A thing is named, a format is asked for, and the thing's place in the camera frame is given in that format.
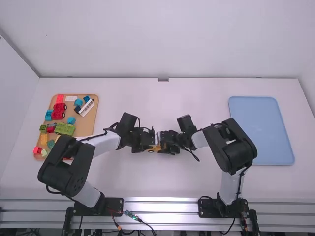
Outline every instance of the black cable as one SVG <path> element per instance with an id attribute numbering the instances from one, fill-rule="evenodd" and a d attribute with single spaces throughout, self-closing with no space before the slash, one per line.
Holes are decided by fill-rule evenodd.
<path id="1" fill-rule="evenodd" d="M 242 172 L 240 173 L 240 180 L 239 180 L 239 183 L 238 183 L 238 189 L 237 189 L 237 193 L 236 193 L 236 199 L 238 199 L 239 195 L 241 194 L 240 190 L 241 190 L 241 183 L 242 183 L 242 176 L 244 175 L 244 172 L 249 168 L 250 166 L 247 166 L 245 169 L 242 170 Z M 233 219 L 233 222 L 230 226 L 230 228 L 225 232 L 223 233 L 222 231 L 219 231 L 221 234 L 225 235 L 227 234 L 228 232 L 230 232 L 231 228 L 233 227 L 234 225 L 234 222 L 235 222 L 235 218 Z"/>
<path id="2" fill-rule="evenodd" d="M 138 230 L 138 232 L 139 232 L 139 235 L 146 236 L 144 233 L 141 232 L 141 230 Z"/>
<path id="3" fill-rule="evenodd" d="M 48 185 L 46 185 L 46 190 L 47 190 L 47 192 L 52 193 L 52 194 L 61 194 L 61 192 L 54 192 L 54 191 L 49 190 Z"/>
<path id="4" fill-rule="evenodd" d="M 113 230 L 113 231 L 107 231 L 107 232 L 102 232 L 102 234 L 105 234 L 105 233 L 113 233 L 113 232 L 118 232 L 119 230 Z"/>
<path id="5" fill-rule="evenodd" d="M 141 125 L 140 125 L 140 118 L 139 117 L 137 117 L 137 120 L 139 121 L 139 128 L 141 127 Z"/>
<path id="6" fill-rule="evenodd" d="M 130 234 L 133 234 L 134 232 L 135 232 L 135 230 L 132 230 L 132 231 L 130 231 L 129 233 L 126 233 L 126 232 L 124 232 L 124 231 L 122 230 L 123 235 L 130 235 Z"/>
<path id="7" fill-rule="evenodd" d="M 153 229 L 149 224 L 147 224 L 146 222 L 143 222 L 143 221 L 142 221 L 142 223 L 145 224 L 145 225 L 147 225 L 147 226 L 149 226 L 149 227 L 151 228 L 151 231 L 152 231 L 153 235 L 154 235 L 154 236 L 156 235 L 154 229 Z"/>
<path id="8" fill-rule="evenodd" d="M 235 218 L 233 219 L 233 222 L 232 222 L 230 228 L 228 228 L 228 230 L 227 230 L 225 233 L 223 233 L 222 231 L 219 231 L 219 232 L 220 232 L 221 234 L 223 234 L 223 235 L 226 235 L 228 232 L 230 232 L 231 228 L 232 228 L 233 225 L 234 225 L 234 222 L 235 222 Z"/>
<path id="9" fill-rule="evenodd" d="M 187 149 L 187 148 L 182 148 L 182 150 L 185 150 L 187 152 L 189 152 L 197 161 L 200 162 L 199 158 L 192 152 L 192 150 Z"/>
<path id="10" fill-rule="evenodd" d="M 90 139 L 93 139 L 93 138 L 97 138 L 97 137 L 101 137 L 101 136 L 104 136 L 104 135 L 107 135 L 107 129 L 103 129 L 104 131 L 105 131 L 105 133 L 103 133 L 103 134 L 97 134 L 97 135 L 94 135 L 94 136 L 88 136 L 88 137 L 86 137 L 86 138 L 84 138 L 84 139 L 80 139 L 79 141 L 81 142 L 81 141 L 85 141 L 85 140 L 90 140 Z"/>
<path id="11" fill-rule="evenodd" d="M 82 220 L 83 220 L 83 216 L 81 215 L 81 220 L 80 220 L 80 225 L 79 225 L 79 229 L 81 229 L 81 225 L 82 225 Z"/>

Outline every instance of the red lego brick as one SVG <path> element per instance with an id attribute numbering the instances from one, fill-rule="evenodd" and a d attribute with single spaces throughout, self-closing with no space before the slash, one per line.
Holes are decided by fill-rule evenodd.
<path id="1" fill-rule="evenodd" d="M 65 110 L 67 110 L 67 105 L 64 103 L 56 103 L 54 105 L 54 110 L 59 111 L 59 112 L 64 112 Z"/>
<path id="2" fill-rule="evenodd" d="M 46 128 L 47 133 L 54 133 L 55 132 L 55 126 L 48 126 Z"/>
<path id="3" fill-rule="evenodd" d="M 64 112 L 62 111 L 53 111 L 51 114 L 52 119 L 63 119 L 65 117 Z"/>
<path id="4" fill-rule="evenodd" d="M 62 102 L 63 102 L 63 95 L 58 95 L 57 100 L 56 100 L 56 104 L 62 103 Z"/>
<path id="5" fill-rule="evenodd" d="M 34 147 L 34 150 L 33 150 L 33 153 L 34 154 L 41 154 L 41 151 L 42 151 L 43 149 L 41 148 L 41 147 L 39 147 L 39 146 L 35 146 Z"/>

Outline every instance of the tabletop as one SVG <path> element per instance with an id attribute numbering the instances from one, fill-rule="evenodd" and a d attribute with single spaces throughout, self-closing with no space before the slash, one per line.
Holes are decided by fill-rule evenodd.
<path id="1" fill-rule="evenodd" d="M 123 112 L 136 115 L 141 126 L 180 131 L 176 119 L 190 114 L 197 128 L 230 117 L 231 96 L 271 96 L 279 104 L 295 155 L 292 166 L 252 166 L 244 180 L 247 199 L 315 199 L 315 119 L 297 79 L 247 78 L 42 78 L 8 164 L 0 180 L 0 199 L 61 199 L 45 192 L 37 180 L 42 162 L 32 149 L 51 98 L 55 94 L 99 96 L 94 132 L 118 122 Z M 221 169 L 210 148 L 176 156 L 139 153 L 129 147 L 95 158 L 88 181 L 106 196 L 214 197 Z"/>

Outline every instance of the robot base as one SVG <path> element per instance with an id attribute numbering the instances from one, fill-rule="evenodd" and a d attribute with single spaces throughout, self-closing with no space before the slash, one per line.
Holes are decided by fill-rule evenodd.
<path id="1" fill-rule="evenodd" d="M 226 206 L 219 195 L 217 199 L 201 198 L 198 200 L 198 214 L 200 218 L 247 218 L 250 214 L 246 199 L 237 199 Z"/>
<path id="2" fill-rule="evenodd" d="M 73 207 L 73 215 L 78 216 L 122 216 L 124 209 L 123 198 L 105 198 L 106 208 L 102 213 L 98 214 L 93 212 L 90 208 L 85 205 L 75 202 Z"/>

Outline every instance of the lego brick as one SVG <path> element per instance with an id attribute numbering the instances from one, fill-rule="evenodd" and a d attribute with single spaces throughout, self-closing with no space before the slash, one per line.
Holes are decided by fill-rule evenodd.
<path id="1" fill-rule="evenodd" d="M 90 99 L 89 96 L 85 96 L 85 97 L 83 98 L 83 100 L 85 101 L 85 103 L 87 103 L 87 102 L 89 101 L 89 99 Z"/>
<path id="2" fill-rule="evenodd" d="M 75 101 L 78 99 L 78 96 L 66 96 L 65 97 L 65 101 L 69 102 L 69 101 Z"/>
<path id="3" fill-rule="evenodd" d="M 47 110 L 46 115 L 45 115 L 45 120 L 46 121 L 52 121 L 51 115 L 53 113 L 53 110 Z"/>
<path id="4" fill-rule="evenodd" d="M 47 142 L 47 146 L 49 149 L 52 149 L 55 145 L 55 140 L 51 139 Z"/>
<path id="5" fill-rule="evenodd" d="M 41 134 L 40 135 L 40 144 L 46 145 L 48 140 L 48 134 Z"/>
<path id="6" fill-rule="evenodd" d="M 39 147 L 39 146 L 35 146 L 34 147 L 34 150 L 33 150 L 33 153 L 34 154 L 41 154 L 41 151 L 42 151 L 43 149 L 41 148 L 41 147 Z"/>
<path id="7" fill-rule="evenodd" d="M 81 99 L 77 99 L 77 100 L 74 101 L 74 105 L 75 105 L 75 106 L 81 107 L 82 104 L 83 104 L 83 101 L 82 101 Z"/>
<path id="8" fill-rule="evenodd" d="M 91 108 L 95 105 L 92 99 L 90 99 L 79 111 L 79 114 L 84 117 L 90 110 Z"/>
<path id="9" fill-rule="evenodd" d="M 54 126 L 54 125 L 51 125 L 51 126 L 48 126 L 47 127 L 47 133 L 54 133 L 55 132 L 55 128 L 56 128 L 56 126 Z"/>
<path id="10" fill-rule="evenodd" d="M 39 128 L 39 131 L 42 132 L 42 133 L 46 133 L 46 128 L 47 128 L 47 125 L 41 124 L 40 128 Z"/>
<path id="11" fill-rule="evenodd" d="M 58 103 L 54 105 L 54 111 L 64 112 L 65 110 L 67 110 L 67 105 L 64 103 Z"/>
<path id="12" fill-rule="evenodd" d="M 52 119 L 63 119 L 65 117 L 65 113 L 62 111 L 53 111 L 51 117 Z"/>
<path id="13" fill-rule="evenodd" d="M 74 124 L 75 121 L 76 121 L 76 119 L 74 117 L 68 117 L 68 119 L 67 119 L 68 124 Z"/>
<path id="14" fill-rule="evenodd" d="M 48 154 L 48 153 L 47 153 L 46 149 L 43 149 L 43 150 L 41 151 L 42 157 L 46 157 L 47 154 Z"/>
<path id="15" fill-rule="evenodd" d="M 56 100 L 56 104 L 62 103 L 62 102 L 63 102 L 63 95 L 58 95 L 57 100 Z"/>
<path id="16" fill-rule="evenodd" d="M 67 135 L 73 135 L 75 131 L 75 126 L 72 124 L 65 124 L 63 122 L 60 122 L 55 129 L 56 134 L 67 134 Z"/>
<path id="17" fill-rule="evenodd" d="M 81 110 L 81 107 L 79 107 L 79 106 L 76 106 L 75 108 L 74 108 L 74 111 L 77 113 L 77 114 L 79 114 L 79 111 Z"/>

